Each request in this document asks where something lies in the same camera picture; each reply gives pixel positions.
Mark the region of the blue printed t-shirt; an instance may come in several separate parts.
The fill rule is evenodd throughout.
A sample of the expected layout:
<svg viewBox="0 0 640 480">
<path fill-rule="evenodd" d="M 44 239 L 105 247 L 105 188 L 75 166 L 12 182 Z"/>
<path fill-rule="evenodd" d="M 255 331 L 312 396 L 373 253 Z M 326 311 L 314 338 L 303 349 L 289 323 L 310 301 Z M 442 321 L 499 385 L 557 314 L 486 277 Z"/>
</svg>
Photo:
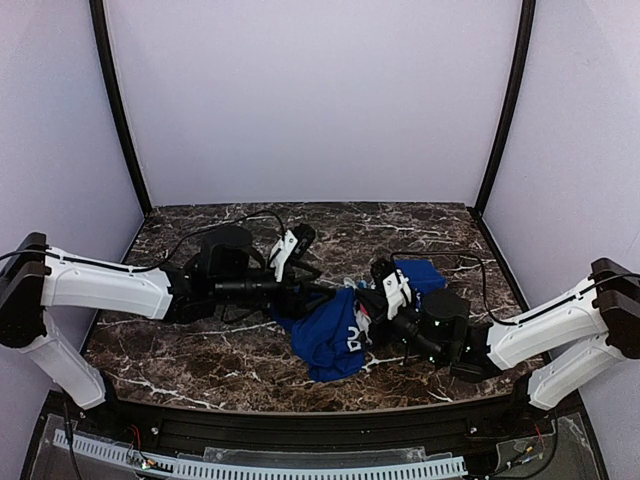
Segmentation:
<svg viewBox="0 0 640 480">
<path fill-rule="evenodd" d="M 272 315 L 272 318 L 291 335 L 293 352 L 308 366 L 314 382 L 331 382 L 359 372 L 367 351 L 373 345 L 368 336 L 370 319 L 355 298 L 357 289 L 374 287 L 366 282 L 356 284 L 347 279 L 336 296 L 305 318 L 294 315 Z M 406 351 L 435 361 L 444 347 L 428 338 L 427 323 L 415 324 L 415 337 L 409 342 L 399 341 Z"/>
</svg>

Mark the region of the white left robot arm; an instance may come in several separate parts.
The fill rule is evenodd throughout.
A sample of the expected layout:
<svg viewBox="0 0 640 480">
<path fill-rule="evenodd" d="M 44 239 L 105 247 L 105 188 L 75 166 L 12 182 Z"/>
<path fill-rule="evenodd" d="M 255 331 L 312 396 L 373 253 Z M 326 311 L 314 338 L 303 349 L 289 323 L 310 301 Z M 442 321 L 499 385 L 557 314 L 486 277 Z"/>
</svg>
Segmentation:
<svg viewBox="0 0 640 480">
<path fill-rule="evenodd" d="M 56 326 L 51 307 L 124 312 L 188 324 L 234 306 L 244 316 L 275 312 L 304 318 L 335 297 L 317 284 L 318 269 L 302 261 L 310 240 L 287 231 L 268 255 L 250 232 L 224 227 L 205 235 L 184 265 L 141 267 L 73 255 L 29 234 L 2 255 L 1 344 L 29 357 L 83 410 L 116 400 L 108 379 Z"/>
</svg>

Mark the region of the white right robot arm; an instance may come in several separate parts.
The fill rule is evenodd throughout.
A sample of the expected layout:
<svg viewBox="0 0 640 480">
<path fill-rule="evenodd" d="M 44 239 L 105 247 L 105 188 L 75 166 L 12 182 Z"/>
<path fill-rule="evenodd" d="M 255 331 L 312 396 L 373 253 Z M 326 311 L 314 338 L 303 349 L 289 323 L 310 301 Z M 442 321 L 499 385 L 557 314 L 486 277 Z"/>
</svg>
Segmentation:
<svg viewBox="0 0 640 480">
<path fill-rule="evenodd" d="M 371 269 L 374 285 L 355 298 L 374 339 L 394 338 L 407 351 L 478 383 L 562 345 L 568 348 L 513 387 L 513 411 L 554 409 L 608 368 L 639 357 L 639 276 L 609 258 L 564 294 L 509 319 L 474 325 L 470 303 L 449 288 L 420 292 L 392 260 Z"/>
</svg>

